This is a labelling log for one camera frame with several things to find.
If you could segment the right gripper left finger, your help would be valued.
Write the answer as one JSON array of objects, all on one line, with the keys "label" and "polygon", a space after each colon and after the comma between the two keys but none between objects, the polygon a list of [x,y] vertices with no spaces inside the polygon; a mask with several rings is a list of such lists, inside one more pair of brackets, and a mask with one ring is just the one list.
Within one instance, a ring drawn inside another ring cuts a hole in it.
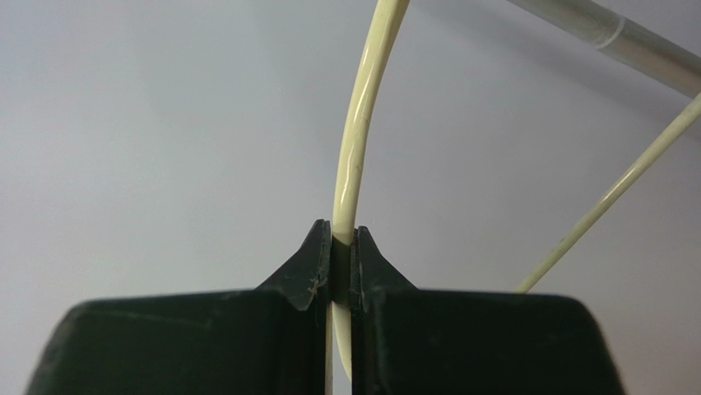
[{"label": "right gripper left finger", "polygon": [[329,394],[331,231],[251,290],[88,300],[54,329],[29,394]]}]

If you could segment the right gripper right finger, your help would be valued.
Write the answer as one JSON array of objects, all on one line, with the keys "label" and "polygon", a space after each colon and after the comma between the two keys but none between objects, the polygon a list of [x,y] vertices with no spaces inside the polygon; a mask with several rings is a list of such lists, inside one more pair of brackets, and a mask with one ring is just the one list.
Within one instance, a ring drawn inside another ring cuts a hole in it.
[{"label": "right gripper right finger", "polygon": [[561,295],[425,290],[379,251],[351,248],[355,394],[621,394],[601,329]]}]

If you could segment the cream hanger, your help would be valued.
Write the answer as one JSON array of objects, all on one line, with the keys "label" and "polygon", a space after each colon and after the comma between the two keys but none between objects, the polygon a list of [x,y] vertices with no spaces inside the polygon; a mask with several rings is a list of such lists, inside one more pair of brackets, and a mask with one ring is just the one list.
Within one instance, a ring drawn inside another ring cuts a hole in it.
[{"label": "cream hanger", "polygon": [[[407,1],[379,1],[374,10],[355,78],[343,131],[332,214],[332,312],[341,362],[348,379],[360,365],[351,338],[351,273],[360,268],[351,258],[356,247],[355,219],[360,195],[369,127],[383,74],[400,30]],[[661,132],[571,231],[518,285],[526,294],[639,180],[672,144],[700,118],[700,94]]]}]

